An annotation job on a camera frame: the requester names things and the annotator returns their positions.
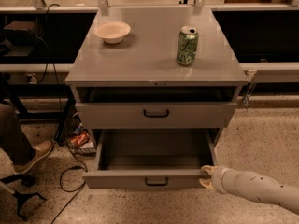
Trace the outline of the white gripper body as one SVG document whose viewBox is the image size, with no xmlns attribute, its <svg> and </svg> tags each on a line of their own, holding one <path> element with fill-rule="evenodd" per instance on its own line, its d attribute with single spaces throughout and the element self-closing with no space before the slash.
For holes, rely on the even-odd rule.
<svg viewBox="0 0 299 224">
<path fill-rule="evenodd" d="M 222 180 L 224 174 L 228 171 L 228 168 L 225 166 L 213 166 L 211 176 L 211 184 L 213 189 L 221 194 L 227 194 L 227 191 L 224 189 Z"/>
</svg>

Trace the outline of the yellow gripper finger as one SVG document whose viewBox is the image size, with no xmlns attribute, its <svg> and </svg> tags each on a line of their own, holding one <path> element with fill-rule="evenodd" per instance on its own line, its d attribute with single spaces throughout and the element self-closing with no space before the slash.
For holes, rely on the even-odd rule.
<svg viewBox="0 0 299 224">
<path fill-rule="evenodd" d="M 213 184 L 210 179 L 199 179 L 199 183 L 206 189 L 214 190 Z"/>
<path fill-rule="evenodd" d="M 201 167 L 201 170 L 207 172 L 208 175 L 213 175 L 214 172 L 216 171 L 216 167 L 210 165 L 204 165 Z"/>
</svg>

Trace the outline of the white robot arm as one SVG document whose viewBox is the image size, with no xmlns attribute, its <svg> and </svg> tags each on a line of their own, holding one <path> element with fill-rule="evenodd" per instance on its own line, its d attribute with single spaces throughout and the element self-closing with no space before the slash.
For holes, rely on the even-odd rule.
<svg viewBox="0 0 299 224">
<path fill-rule="evenodd" d="M 299 215 L 299 188 L 281 184 L 275 179 L 252 171 L 226 166 L 205 165 L 206 178 L 199 183 L 206 189 L 231 194 L 255 203 L 277 205 Z"/>
</svg>

